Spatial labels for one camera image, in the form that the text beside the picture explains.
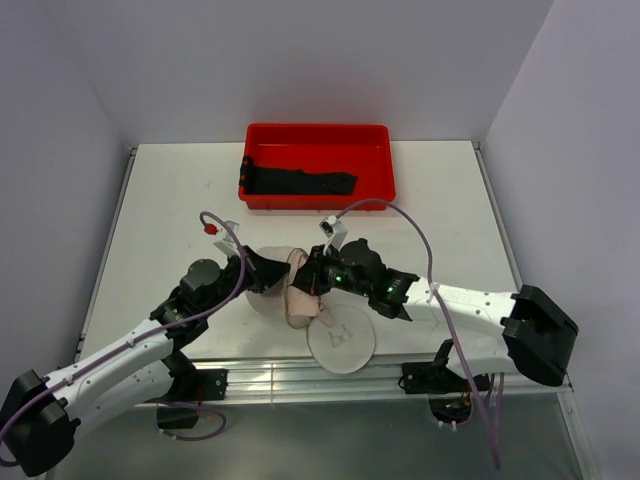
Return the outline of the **pale pink bra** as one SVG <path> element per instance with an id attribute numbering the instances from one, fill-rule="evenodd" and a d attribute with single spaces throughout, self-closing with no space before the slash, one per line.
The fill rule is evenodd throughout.
<path id="1" fill-rule="evenodd" d="M 314 321 L 332 328 L 335 323 L 334 317 L 321 298 L 305 293 L 293 285 L 296 274 L 306 264 L 307 259 L 307 253 L 300 248 L 294 248 L 288 255 L 290 269 L 283 283 L 285 320 L 293 329 L 306 329 Z"/>

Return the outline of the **white mesh laundry bag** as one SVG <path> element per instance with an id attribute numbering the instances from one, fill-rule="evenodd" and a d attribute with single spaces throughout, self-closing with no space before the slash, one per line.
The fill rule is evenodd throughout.
<path id="1" fill-rule="evenodd" d="M 294 249 L 291 246 L 267 247 L 282 250 L 286 261 Z M 293 329 L 285 320 L 284 280 L 264 293 L 247 292 L 246 298 L 259 315 Z M 362 369 L 372 358 L 376 347 L 375 331 L 369 315 L 354 306 L 321 300 L 330 309 L 335 320 L 334 326 L 327 328 L 319 321 L 314 321 L 306 329 L 294 330 L 305 332 L 307 347 L 323 369 L 333 374 L 351 374 Z"/>

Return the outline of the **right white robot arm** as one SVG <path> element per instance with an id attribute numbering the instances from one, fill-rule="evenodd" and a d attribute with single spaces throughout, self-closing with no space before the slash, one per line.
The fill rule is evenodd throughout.
<path id="1" fill-rule="evenodd" d="M 484 292 L 443 284 L 386 266 L 364 239 L 341 249 L 318 245 L 294 275 L 313 296 L 339 289 L 364 297 L 379 315 L 441 324 L 444 340 L 427 370 L 435 392 L 464 389 L 499 373 L 519 373 L 561 386 L 579 333 L 577 324 L 541 289 Z"/>

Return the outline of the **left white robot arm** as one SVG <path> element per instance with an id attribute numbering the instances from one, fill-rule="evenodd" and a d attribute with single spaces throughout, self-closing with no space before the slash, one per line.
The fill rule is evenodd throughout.
<path id="1" fill-rule="evenodd" d="M 122 338 L 67 367 L 16 378 L 1 407 L 4 467 L 37 477 L 64 459 L 81 434 L 148 400 L 193 400 L 198 380 L 183 348 L 208 319 L 245 291 L 262 293 L 290 271 L 248 247 L 228 258 L 192 263 L 168 298 Z"/>

